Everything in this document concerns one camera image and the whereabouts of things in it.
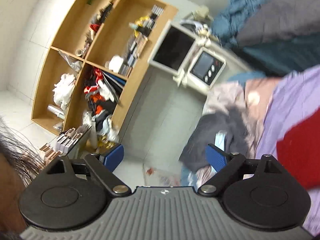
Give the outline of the red knit sweater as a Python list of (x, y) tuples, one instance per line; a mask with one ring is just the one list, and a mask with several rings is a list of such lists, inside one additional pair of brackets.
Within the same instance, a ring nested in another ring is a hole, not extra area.
[(305, 189), (319, 187), (319, 111), (277, 142), (277, 157)]

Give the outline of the grey clothes pile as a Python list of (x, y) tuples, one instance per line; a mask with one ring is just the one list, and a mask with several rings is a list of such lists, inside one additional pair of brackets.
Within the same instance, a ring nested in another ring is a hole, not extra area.
[(255, 158), (264, 118), (279, 82), (276, 77), (251, 79), (243, 85), (229, 81), (208, 92), (202, 116), (179, 157), (182, 186), (197, 189), (216, 173), (206, 159), (209, 144)]

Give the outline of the dark grey garment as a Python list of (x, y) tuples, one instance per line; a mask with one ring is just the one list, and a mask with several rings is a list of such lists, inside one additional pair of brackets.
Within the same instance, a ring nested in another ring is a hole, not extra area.
[(247, 127), (239, 109), (229, 107), (227, 114), (217, 111), (205, 114), (200, 118), (180, 155), (179, 161), (191, 172), (197, 172), (209, 165), (205, 149), (207, 145), (215, 142), (215, 136), (220, 131), (226, 132), (225, 151), (227, 153), (239, 152), (248, 156)]

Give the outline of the lavender floral bed sheet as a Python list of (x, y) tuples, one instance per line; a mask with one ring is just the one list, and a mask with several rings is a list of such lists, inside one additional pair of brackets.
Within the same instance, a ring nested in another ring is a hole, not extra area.
[[(319, 111), (319, 66), (301, 73), (292, 72), (277, 84), (264, 119), (264, 131), (256, 158), (264, 154), (277, 157), (277, 142), (294, 126)], [(304, 228), (319, 235), (319, 187), (308, 189), (311, 208)]]

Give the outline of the white bedside control panel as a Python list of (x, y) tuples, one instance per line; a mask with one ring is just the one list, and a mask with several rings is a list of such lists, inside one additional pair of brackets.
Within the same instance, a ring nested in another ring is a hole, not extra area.
[(226, 60), (216, 52), (201, 48), (191, 61), (187, 70), (173, 77), (177, 85), (190, 87), (203, 95), (217, 82), (226, 66)]

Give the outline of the wooden cubby shelf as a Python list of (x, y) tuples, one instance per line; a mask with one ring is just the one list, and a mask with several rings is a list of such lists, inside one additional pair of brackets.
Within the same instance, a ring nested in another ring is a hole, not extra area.
[[(84, 56), (76, 50), (85, 45), (89, 22), (99, 10), (112, 4), (112, 10), (99, 28)], [(54, 126), (63, 124), (63, 129), (77, 127), (82, 114), (88, 108), (84, 95), (84, 83), (94, 69), (105, 70), (105, 63), (116, 55), (123, 55), (134, 31), (130, 23), (148, 15), (156, 7), (162, 12), (157, 17), (148, 40), (140, 45), (140, 55), (128, 70), (118, 73), (125, 81), (119, 105), (112, 115), (112, 124), (121, 129), (126, 124), (131, 105), (135, 101), (144, 76), (149, 68), (148, 59), (165, 25), (177, 14), (177, 9), (161, 0), (74, 0), (49, 47), (37, 84), (31, 118), (44, 129), (54, 132)], [(74, 91), (65, 111), (64, 118), (48, 111), (54, 100), (54, 85), (63, 74), (75, 76)]]

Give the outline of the white framed dark monitor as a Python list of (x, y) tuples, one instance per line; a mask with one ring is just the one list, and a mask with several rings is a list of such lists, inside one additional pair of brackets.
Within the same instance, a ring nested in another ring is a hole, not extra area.
[(173, 76), (180, 75), (199, 37), (180, 24), (168, 21), (148, 59), (149, 65)]

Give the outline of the teal blue blanket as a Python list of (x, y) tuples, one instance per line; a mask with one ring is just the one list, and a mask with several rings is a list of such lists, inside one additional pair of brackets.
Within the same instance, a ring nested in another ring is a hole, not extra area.
[(211, 23), (212, 34), (224, 47), (237, 46), (236, 37), (246, 21), (268, 0), (228, 0), (227, 7)]

